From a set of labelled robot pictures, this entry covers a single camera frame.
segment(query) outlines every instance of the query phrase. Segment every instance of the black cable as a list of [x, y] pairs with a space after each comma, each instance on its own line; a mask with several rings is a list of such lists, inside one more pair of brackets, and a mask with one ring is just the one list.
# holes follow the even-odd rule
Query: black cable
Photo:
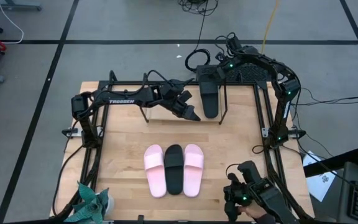
[[[303, 130], [302, 127], [301, 127], [299, 115], [296, 114], [296, 115], [294, 116], [294, 119], [295, 119], [296, 116], [298, 117], [298, 126], [294, 125], [294, 127], [295, 127], [296, 130], [298, 130], [298, 128], [299, 128], [300, 130]], [[310, 135], [309, 135], [308, 133], [306, 133], [306, 136], [308, 136], [308, 137], [310, 138], [310, 140], [316, 142], [316, 143], [319, 144], [321, 147], [323, 147], [324, 150], [325, 150], [331, 157], [334, 157], [334, 156], [328, 151], [328, 149], [327, 149], [323, 144], [321, 144], [319, 141], [317, 141], [317, 140], [313, 139], [312, 137], [310, 137]]]
[[265, 149], [262, 149], [261, 151], [259, 151], [259, 152], [255, 152], [255, 148], [256, 147], [263, 147], [263, 145], [256, 145], [256, 146], [254, 146], [254, 147], [252, 147], [252, 152], [254, 153], [254, 154], [260, 154], [260, 153], [262, 153]]
[[209, 0], [178, 0], [178, 4], [184, 12], [210, 16], [218, 7], [219, 0], [215, 0], [216, 4], [211, 9], [208, 9], [207, 5], [203, 7], [203, 4], [206, 4], [208, 1]]
[[315, 102], [311, 102], [311, 103], [298, 103], [298, 106], [311, 106], [311, 105], [316, 105], [316, 104], [319, 104], [319, 103], [326, 103], [326, 104], [343, 104], [343, 105], [347, 105], [347, 104], [354, 104], [354, 103], [358, 103], [358, 101], [356, 102], [347, 102], [347, 103], [339, 103], [339, 101], [342, 101], [342, 100], [355, 100], [355, 99], [358, 99], [358, 96], [353, 96], [353, 97], [347, 97], [347, 98], [340, 98], [340, 99], [334, 99], [334, 100], [324, 100], [324, 101], [321, 101], [321, 100], [317, 100], [313, 94], [311, 93], [311, 91], [307, 88], [302, 88], [304, 90], [306, 90], [307, 92], [309, 92], [310, 94], [310, 97], [315, 100]]
[[[220, 36], [217, 36], [217, 37], [215, 38], [215, 40], [219, 40], [219, 38], [222, 38], [222, 37], [226, 39], [225, 36], [220, 35]], [[221, 47], [216, 43], [216, 41], [215, 41], [214, 45], [215, 45], [217, 48], [221, 49], [222, 54], [224, 54], [223, 48], [221, 48]]]
[[204, 27], [204, 21], [205, 21], [205, 15], [206, 15], [206, 12], [204, 12], [203, 14], [203, 22], [201, 23], [201, 29], [200, 29], [200, 34], [198, 35], [198, 40], [197, 40], [197, 45], [196, 47], [194, 48], [194, 50], [192, 51], [192, 53], [190, 53], [189, 55], [187, 55], [186, 57], [186, 60], [185, 60], [185, 67], [189, 70], [189, 71], [192, 71], [192, 72], [196, 72], [196, 68], [191, 68], [189, 66], [189, 59], [196, 53], [203, 53], [206, 55], [206, 62], [204, 65], [209, 65], [209, 63], [211, 62], [211, 54], [210, 52], [207, 50], [207, 49], [198, 49], [198, 45], [200, 44], [200, 40], [201, 40], [201, 33], [203, 32], [203, 27]]
[[[299, 156], [302, 156], [301, 153], [298, 152], [298, 151], [296, 151], [295, 149], [291, 149], [290, 147], [286, 147], [286, 146], [284, 146], [284, 145], [282, 145], [282, 146], [283, 146], [285, 149], [289, 149], [289, 150], [291, 150], [291, 151], [294, 151], [294, 152], [298, 153]], [[320, 158], [322, 158], [322, 159], [327, 159], [327, 158], [325, 158], [325, 157], [323, 157], [323, 156], [319, 156], [319, 155], [316, 155], [316, 154], [314, 154], [314, 155], [317, 156], [317, 157], [320, 157]]]
[[298, 114], [298, 103], [299, 103], [299, 98], [301, 96], [301, 91], [302, 91], [301, 82], [299, 81], [299, 78], [297, 76], [296, 76], [296, 79], [298, 80], [298, 83], [299, 83], [299, 92], [298, 92], [298, 96], [296, 98], [295, 113], [294, 113], [294, 117], [292, 118], [292, 121], [295, 119], [295, 116]]
[[343, 177], [341, 177], [340, 175], [337, 175], [335, 172], [331, 171], [326, 165], [324, 165], [321, 161], [319, 161], [318, 159], [314, 158], [310, 153], [308, 153], [306, 150], [303, 149], [302, 145], [299, 142], [299, 139], [296, 139], [296, 141], [298, 142], [299, 148], [300, 150], [302, 150], [304, 153], [306, 153], [308, 156], [310, 156], [313, 160], [315, 160], [318, 164], [320, 164], [324, 169], [326, 169], [328, 172], [332, 173], [334, 176], [340, 178], [341, 180], [345, 181], [347, 184], [355, 186], [353, 183], [349, 182], [348, 180], [344, 179]]
[[67, 159], [66, 161], [63, 163], [62, 165], [62, 168], [60, 169], [60, 172], [59, 172], [59, 176], [57, 177], [57, 185], [56, 185], [56, 189], [55, 189], [55, 194], [53, 195], [53, 201], [52, 201], [52, 212], [55, 216], [57, 216], [57, 213], [56, 213], [56, 209], [55, 209], [55, 202], [56, 202], [56, 196], [57, 196], [57, 192], [59, 190], [59, 185], [60, 185], [60, 179], [62, 177], [62, 173], [63, 173], [63, 170], [67, 164], [67, 162], [73, 157], [75, 156], [75, 154], [77, 154], [77, 152], [80, 151], [80, 149], [82, 149], [83, 146], [80, 146], [76, 151], [73, 152], [73, 154], [71, 154]]
[[[68, 144], [69, 140], [71, 139], [71, 136], [73, 135], [73, 130], [74, 130], [75, 125], [76, 125], [77, 123], [78, 123], [78, 120], [75, 121], [74, 124], [71, 126], [70, 135], [67, 137], [67, 141], [66, 141], [66, 144], [65, 144], [64, 152], [66, 152], [67, 144]], [[64, 169], [64, 167], [66, 166], [67, 161], [69, 161], [81, 148], [82, 148], [82, 146], [79, 147], [72, 155], [70, 155], [70, 157], [67, 158], [67, 160], [63, 163], [62, 168], [60, 169], [59, 176], [58, 176], [58, 179], [57, 179], [57, 185], [56, 185], [56, 189], [55, 189], [55, 194], [53, 195], [53, 201], [52, 201], [52, 212], [53, 212], [53, 214], [54, 214], [55, 216], [57, 215], [56, 209], [55, 209], [56, 196], [57, 196], [57, 192], [58, 192], [58, 190], [59, 190], [60, 177], [62, 176], [63, 169]]]
[[[74, 122], [73, 126], [71, 127], [71, 132], [70, 132], [70, 135], [67, 137], [67, 141], [66, 141], [66, 144], [65, 144], [65, 150], [64, 152], [66, 152], [66, 148], [67, 148], [67, 144], [69, 142], [69, 140], [71, 139], [71, 135], [73, 134], [73, 129], [75, 127], [75, 125], [77, 124], [78, 120]], [[102, 129], [99, 133], [99, 137], [101, 136], [101, 134], [104, 133], [104, 130]], [[62, 174], [63, 174], [63, 170], [65, 168], [65, 166], [67, 165], [67, 162], [73, 157], [75, 156], [75, 154], [77, 154], [77, 152], [80, 151], [80, 149], [83, 148], [83, 145], [81, 145], [76, 151], [73, 152], [73, 154], [71, 154], [67, 159], [66, 161], [63, 163], [62, 165], [62, 168], [60, 168], [60, 172], [59, 172], [59, 175], [58, 175], [58, 179], [57, 179], [57, 185], [56, 185], [56, 189], [55, 189], [55, 193], [53, 195], [53, 201], [52, 201], [52, 212], [55, 216], [57, 216], [57, 213], [56, 213], [56, 209], [55, 209], [55, 202], [56, 202], [56, 197], [57, 197], [57, 192], [59, 191], [59, 185], [60, 185], [60, 179], [62, 178]]]
[[228, 167], [226, 167], [226, 171], [225, 171], [226, 177], [229, 177], [228, 174], [227, 174], [227, 171], [229, 170], [229, 168], [232, 167], [232, 166], [235, 166], [235, 165], [240, 165], [240, 164], [230, 164]]

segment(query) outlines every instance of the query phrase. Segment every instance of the black slide sandal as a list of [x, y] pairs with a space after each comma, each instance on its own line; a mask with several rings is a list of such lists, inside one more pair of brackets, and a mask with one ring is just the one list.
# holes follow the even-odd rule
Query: black slide sandal
[[178, 195], [183, 190], [183, 151], [175, 144], [168, 147], [164, 156], [165, 181], [167, 191], [172, 195]]
[[200, 95], [204, 114], [207, 118], [215, 118], [219, 113], [218, 86], [215, 82], [200, 82]]

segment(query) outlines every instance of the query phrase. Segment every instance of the wooden tabletop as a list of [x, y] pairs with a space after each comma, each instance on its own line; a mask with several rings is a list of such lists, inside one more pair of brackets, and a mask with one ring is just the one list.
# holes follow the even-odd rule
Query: wooden tabletop
[[[98, 82], [84, 82], [81, 92], [94, 91], [97, 87]], [[131, 89], [138, 86], [114, 88]], [[275, 112], [277, 101], [270, 85], [268, 92]], [[251, 151], [253, 146], [262, 143], [253, 88], [227, 86], [227, 101], [229, 111], [222, 125], [213, 122], [157, 120], [146, 123], [137, 106], [111, 105], [96, 186], [97, 192], [109, 187], [109, 194], [115, 199], [114, 210], [105, 219], [136, 220], [138, 215], [144, 215], [146, 220], [226, 221], [223, 187], [230, 184], [225, 175], [226, 167], [252, 160], [260, 175], [266, 176], [263, 153], [254, 154]], [[268, 127], [264, 102], [261, 105]], [[292, 125], [290, 118], [287, 125]], [[203, 150], [204, 172], [199, 196], [188, 198], [183, 193], [166, 194], [162, 198], [151, 196], [143, 156], [152, 144], [161, 145], [163, 150], [172, 144], [179, 144], [182, 148], [187, 144], [197, 144]], [[80, 138], [70, 140], [64, 160], [80, 145]], [[285, 145], [298, 150], [295, 140]], [[63, 209], [78, 188], [77, 180], [80, 178], [84, 154], [83, 149], [68, 162], [63, 171], [57, 195], [57, 211]], [[299, 155], [285, 148], [281, 148], [281, 155], [289, 191], [305, 212], [314, 216]], [[234, 172], [242, 179], [235, 166], [229, 172]], [[252, 221], [245, 214], [239, 220]]]

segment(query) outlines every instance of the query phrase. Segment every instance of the concrete floor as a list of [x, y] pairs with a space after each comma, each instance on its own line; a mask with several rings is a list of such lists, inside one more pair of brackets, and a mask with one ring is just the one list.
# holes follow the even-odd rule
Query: concrete floor
[[[78, 3], [78, 7], [67, 40], [134, 41], [60, 44], [61, 55], [55, 55], [58, 44], [63, 43], [59, 40], [73, 3]], [[358, 27], [358, 1], [346, 3]], [[41, 12], [7, 12], [25, 31], [26, 41], [8, 46], [0, 61], [0, 75], [6, 79], [0, 84], [0, 206], [30, 122], [35, 119], [33, 114], [42, 88], [49, 82], [50, 88], [34, 136], [27, 137], [31, 144], [5, 222], [49, 216], [63, 158], [65, 138], [60, 131], [71, 123], [70, 98], [78, 93], [81, 82], [106, 80], [110, 69], [119, 80], [140, 80], [150, 69], [167, 78], [194, 76], [186, 70], [184, 61], [195, 47], [202, 16], [183, 12], [174, 0], [48, 0], [42, 4]], [[214, 14], [205, 19], [201, 38], [214, 39], [234, 31], [242, 40], [261, 40], [273, 7], [274, 1], [266, 0], [220, 1]], [[1, 12], [0, 26], [5, 30], [0, 39], [20, 36]], [[177, 45], [174, 41], [182, 39], [187, 44]], [[290, 41], [268, 44], [265, 53], [296, 71], [302, 86], [310, 89], [317, 99], [358, 96], [358, 42], [341, 42], [358, 39], [341, 1], [282, 1], [268, 39], [301, 40], [298, 42], [301, 45]], [[147, 44], [147, 40], [173, 41]], [[212, 44], [200, 47], [207, 48], [212, 55], [217, 52]], [[51, 67], [54, 57], [55, 61], [58, 59], [55, 70]], [[204, 61], [197, 57], [191, 63]], [[303, 91], [300, 102], [310, 101]], [[301, 127], [331, 154], [358, 147], [358, 104], [299, 107], [299, 117]], [[306, 150], [329, 156], [310, 139], [303, 138], [301, 142]], [[313, 202], [317, 216], [336, 216], [337, 211], [329, 205], [338, 203], [339, 189], [340, 181], [336, 179], [323, 203]]]

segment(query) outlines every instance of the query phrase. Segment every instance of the black metal frame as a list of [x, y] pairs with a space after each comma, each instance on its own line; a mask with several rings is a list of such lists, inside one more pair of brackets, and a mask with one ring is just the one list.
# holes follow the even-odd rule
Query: black metal frame
[[[150, 84], [158, 84], [160, 82], [150, 82]], [[99, 81], [99, 85], [98, 88], [102, 88], [104, 86], [108, 86], [109, 90], [112, 89], [113, 85], [141, 85], [142, 82], [141, 81], [117, 81], [116, 79], [114, 80], [110, 80], [110, 81]], [[189, 83], [189, 85], [198, 85], [198, 82], [191, 82]], [[268, 120], [269, 120], [269, 124], [272, 125], [273, 123], [273, 114], [272, 114], [272, 107], [270, 105], [270, 99], [269, 99], [269, 93], [267, 91], [267, 88], [264, 88], [266, 86], [266, 83], [264, 85], [261, 85], [260, 82], [258, 82], [258, 84], [256, 84], [255, 82], [249, 82], [249, 83], [238, 83], [238, 82], [224, 82], [223, 86], [224, 86], [224, 99], [225, 99], [225, 112], [222, 114], [222, 118], [219, 122], [219, 124], [222, 123], [226, 113], [227, 113], [227, 90], [226, 90], [226, 85], [242, 85], [242, 86], [252, 86], [254, 89], [254, 94], [255, 94], [255, 104], [257, 107], [257, 113], [258, 113], [258, 119], [259, 119], [259, 126], [260, 126], [260, 133], [261, 133], [261, 138], [262, 138], [262, 142], [264, 145], [264, 157], [265, 157], [265, 164], [268, 170], [268, 176], [269, 179], [271, 179], [271, 174], [275, 172], [273, 165], [272, 165], [272, 158], [270, 156], [269, 150], [267, 149], [267, 146], [265, 145], [265, 141], [264, 141], [264, 137], [262, 135], [262, 128], [265, 127], [265, 123], [264, 123], [264, 116], [263, 116], [263, 112], [262, 112], [262, 106], [261, 106], [261, 102], [260, 102], [260, 97], [259, 97], [259, 86], [262, 87], [263, 92], [264, 92], [264, 101], [265, 101], [265, 106], [266, 106], [266, 110], [267, 110], [267, 114], [268, 114]], [[108, 116], [108, 110], [109, 110], [109, 105], [104, 106], [103, 108], [103, 115], [102, 115], [102, 121], [101, 121], [101, 129], [102, 131], [104, 131], [106, 129], [106, 123], [107, 123], [107, 116]], [[93, 115], [92, 118], [92, 124], [96, 125], [97, 124], [97, 117], [98, 117], [98, 111], [95, 112], [95, 114]], [[81, 176], [80, 176], [80, 182], [83, 184], [91, 184], [91, 188], [93, 190], [95, 190], [96, 188], [96, 182], [97, 182], [97, 178], [98, 178], [98, 171], [99, 171], [99, 163], [100, 163], [100, 159], [101, 159], [101, 150], [103, 148], [103, 139], [104, 139], [104, 133], [103, 135], [100, 136], [101, 138], [101, 144], [98, 148], [96, 149], [92, 149], [92, 148], [86, 148], [85, 151], [85, 156], [84, 156], [84, 163], [83, 163], [83, 167], [82, 167], [82, 171], [81, 171]], [[93, 162], [93, 167], [91, 169], [91, 172], [89, 172], [87, 174], [87, 170], [89, 168], [90, 165], [90, 155], [91, 155], [91, 151], [92, 150], [96, 150], [96, 154], [95, 154], [95, 158], [94, 158], [94, 162]], [[282, 183], [284, 185], [286, 185], [285, 182], [285, 174], [284, 174], [284, 170], [283, 170], [283, 164], [282, 164], [282, 159], [281, 159], [281, 155], [280, 155], [280, 151], [279, 150], [275, 150], [275, 160], [276, 160], [276, 164], [278, 167], [278, 176], [280, 177], [280, 180], [282, 181]], [[74, 194], [73, 198], [70, 200], [69, 203], [71, 204], [76, 204], [80, 201], [80, 197], [78, 192], [76, 192], [76, 194]], [[114, 224], [129, 224], [129, 223], [133, 223], [133, 224], [138, 224], [138, 223], [147, 223], [147, 224], [159, 224], [159, 223], [178, 223], [178, 221], [143, 221], [143, 216], [139, 215], [139, 219], [138, 220], [114, 220]], [[59, 217], [59, 215], [57, 217], [53, 217], [47, 220], [31, 220], [31, 221], [24, 221], [24, 222], [15, 222], [15, 223], [21, 223], [21, 224], [30, 224], [30, 223], [60, 223], [62, 222], [62, 217]], [[211, 222], [211, 221], [188, 221], [187, 223], [193, 223], [193, 224], [205, 224], [205, 223], [211, 223], [211, 224], [226, 224], [227, 221], [221, 221], [221, 222]], [[242, 224], [249, 224], [252, 222], [237, 222], [237, 223], [242, 223]]]
[[307, 165], [303, 168], [303, 170], [306, 177], [312, 177], [328, 172], [325, 167], [331, 171], [342, 169], [345, 166], [345, 162], [352, 162], [358, 165], [358, 149], [353, 149], [349, 152], [325, 159], [321, 162], [315, 162], [313, 164]]

